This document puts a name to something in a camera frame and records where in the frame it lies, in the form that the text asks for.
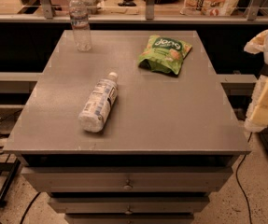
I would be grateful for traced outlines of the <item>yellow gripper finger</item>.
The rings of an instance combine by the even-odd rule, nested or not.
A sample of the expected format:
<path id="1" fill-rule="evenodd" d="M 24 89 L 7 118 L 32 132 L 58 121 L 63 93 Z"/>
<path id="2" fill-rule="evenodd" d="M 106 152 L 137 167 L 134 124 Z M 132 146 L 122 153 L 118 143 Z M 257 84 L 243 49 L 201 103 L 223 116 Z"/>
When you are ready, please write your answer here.
<path id="1" fill-rule="evenodd" d="M 244 51 L 251 54 L 258 54 L 264 51 L 264 41 L 268 31 L 264 30 L 258 33 L 244 46 Z"/>
<path id="2" fill-rule="evenodd" d="M 261 75 L 255 84 L 246 113 L 245 128 L 259 133 L 268 127 L 268 77 Z"/>

